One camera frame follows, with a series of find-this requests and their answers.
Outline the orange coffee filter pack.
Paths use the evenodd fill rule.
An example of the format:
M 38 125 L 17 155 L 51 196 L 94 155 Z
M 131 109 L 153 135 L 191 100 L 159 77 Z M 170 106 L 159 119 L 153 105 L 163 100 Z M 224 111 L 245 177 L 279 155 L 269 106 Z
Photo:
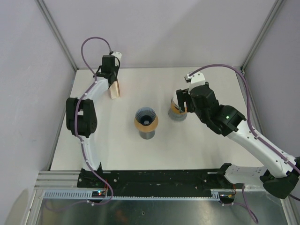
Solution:
M 120 98 L 120 85 L 118 80 L 114 81 L 113 84 L 110 86 L 109 94 L 111 99 Z

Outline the glass coffee server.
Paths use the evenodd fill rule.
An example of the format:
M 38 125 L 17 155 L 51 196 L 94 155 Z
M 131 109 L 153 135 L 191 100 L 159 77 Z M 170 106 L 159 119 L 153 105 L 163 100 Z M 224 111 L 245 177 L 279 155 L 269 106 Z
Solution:
M 168 111 L 168 116 L 175 122 L 182 122 L 187 118 L 187 113 L 177 114 L 172 108 Z

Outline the blue plastic dripper cone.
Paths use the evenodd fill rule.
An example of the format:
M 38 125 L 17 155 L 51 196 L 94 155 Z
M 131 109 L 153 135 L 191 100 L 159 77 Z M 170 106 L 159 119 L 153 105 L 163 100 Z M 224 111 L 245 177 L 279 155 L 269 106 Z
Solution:
M 137 110 L 135 113 L 135 119 L 138 123 L 148 126 L 150 125 L 156 118 L 155 111 L 150 107 L 142 107 Z

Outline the grey glass carafe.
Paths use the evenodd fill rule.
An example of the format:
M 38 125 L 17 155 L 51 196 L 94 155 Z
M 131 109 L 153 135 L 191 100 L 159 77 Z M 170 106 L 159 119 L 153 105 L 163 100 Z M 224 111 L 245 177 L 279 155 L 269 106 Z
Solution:
M 151 138 L 154 137 L 155 135 L 155 130 L 153 131 L 150 131 L 150 132 L 142 132 L 142 131 L 139 131 L 139 135 L 142 139 L 145 139 L 145 140 L 149 140 Z

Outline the white paper coffee filter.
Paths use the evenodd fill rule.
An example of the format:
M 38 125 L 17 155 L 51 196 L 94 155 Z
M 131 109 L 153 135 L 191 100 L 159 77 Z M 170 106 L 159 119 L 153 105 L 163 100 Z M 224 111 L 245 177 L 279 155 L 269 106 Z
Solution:
M 173 93 L 173 97 L 172 97 L 172 101 L 173 101 L 173 104 L 178 107 L 178 99 L 177 99 L 177 94 L 176 92 Z

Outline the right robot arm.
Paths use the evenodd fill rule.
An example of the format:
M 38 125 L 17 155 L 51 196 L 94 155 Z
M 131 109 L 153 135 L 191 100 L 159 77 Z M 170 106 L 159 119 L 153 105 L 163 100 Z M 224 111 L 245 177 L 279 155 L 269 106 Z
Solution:
M 193 89 L 177 90 L 179 112 L 195 113 L 200 121 L 218 135 L 236 142 L 256 159 L 262 167 L 223 164 L 216 176 L 221 188 L 231 184 L 263 187 L 274 197 L 285 199 L 296 187 L 300 176 L 300 159 L 274 152 L 275 145 L 248 125 L 248 120 L 230 105 L 221 105 L 207 84 Z

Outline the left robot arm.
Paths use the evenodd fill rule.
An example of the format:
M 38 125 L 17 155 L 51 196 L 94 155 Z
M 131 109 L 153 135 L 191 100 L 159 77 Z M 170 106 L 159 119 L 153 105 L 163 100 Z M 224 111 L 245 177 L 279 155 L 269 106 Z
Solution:
M 117 81 L 122 54 L 111 52 L 102 57 L 102 65 L 93 75 L 91 85 L 79 97 L 66 100 L 66 126 L 80 142 L 83 155 L 82 168 L 96 171 L 100 159 L 96 150 L 94 133 L 98 126 L 95 101 Z

